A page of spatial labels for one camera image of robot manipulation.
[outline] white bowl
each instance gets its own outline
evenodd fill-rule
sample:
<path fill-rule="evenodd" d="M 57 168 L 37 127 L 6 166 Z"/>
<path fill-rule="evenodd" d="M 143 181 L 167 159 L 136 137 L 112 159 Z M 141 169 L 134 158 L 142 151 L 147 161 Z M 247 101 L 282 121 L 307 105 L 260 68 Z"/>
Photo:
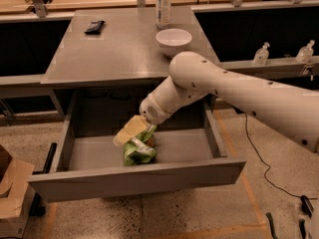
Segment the white bowl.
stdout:
<path fill-rule="evenodd" d="M 165 29 L 157 34 L 160 51 L 170 58 L 187 50 L 191 39 L 191 35 L 182 29 Z"/>

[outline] gray table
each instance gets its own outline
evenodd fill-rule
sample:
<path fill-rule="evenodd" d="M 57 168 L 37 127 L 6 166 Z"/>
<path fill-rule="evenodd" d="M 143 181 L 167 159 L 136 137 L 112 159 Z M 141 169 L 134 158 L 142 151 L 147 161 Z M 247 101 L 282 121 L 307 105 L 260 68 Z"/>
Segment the gray table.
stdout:
<path fill-rule="evenodd" d="M 171 27 L 192 35 L 191 50 L 216 56 L 190 7 L 172 7 Z M 170 59 L 158 48 L 155 8 L 77 11 L 41 84 L 94 87 L 165 78 Z M 84 32 L 104 20 L 101 36 Z"/>

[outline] drawer front panel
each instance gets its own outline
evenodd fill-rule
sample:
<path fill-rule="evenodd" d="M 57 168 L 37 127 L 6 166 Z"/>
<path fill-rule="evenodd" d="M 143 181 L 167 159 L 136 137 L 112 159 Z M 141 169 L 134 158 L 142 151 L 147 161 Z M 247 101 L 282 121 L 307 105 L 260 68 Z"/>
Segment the drawer front panel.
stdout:
<path fill-rule="evenodd" d="M 29 182 L 47 202 L 70 201 L 233 184 L 244 164 L 240 158 L 218 158 L 59 172 Z"/>

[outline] cardboard box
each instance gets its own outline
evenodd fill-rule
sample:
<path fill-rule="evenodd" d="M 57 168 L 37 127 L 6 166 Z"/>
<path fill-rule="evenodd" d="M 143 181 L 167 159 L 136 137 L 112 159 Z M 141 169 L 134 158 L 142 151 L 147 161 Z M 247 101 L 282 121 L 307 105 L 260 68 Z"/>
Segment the cardboard box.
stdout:
<path fill-rule="evenodd" d="M 28 178 L 34 165 L 12 157 L 0 144 L 0 237 L 22 236 L 32 202 Z"/>

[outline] small white object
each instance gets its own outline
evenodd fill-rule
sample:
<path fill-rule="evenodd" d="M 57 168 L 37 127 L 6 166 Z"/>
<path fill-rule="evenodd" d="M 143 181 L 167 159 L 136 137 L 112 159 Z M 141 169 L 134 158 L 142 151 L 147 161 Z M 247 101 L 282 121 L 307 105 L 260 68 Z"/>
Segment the small white object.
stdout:
<path fill-rule="evenodd" d="M 296 57 L 296 61 L 299 63 L 308 63 L 311 59 L 311 56 L 313 55 L 313 49 L 312 46 L 315 44 L 314 40 L 310 40 L 310 42 L 307 44 L 307 46 L 302 47 L 300 51 L 298 52 L 298 55 Z"/>
<path fill-rule="evenodd" d="M 260 48 L 253 59 L 253 64 L 255 65 L 265 65 L 269 56 L 268 48 L 270 47 L 269 43 L 264 43 L 262 48 Z"/>
<path fill-rule="evenodd" d="M 159 49 L 169 58 L 189 48 L 191 35 L 182 29 L 166 29 L 158 32 Z"/>

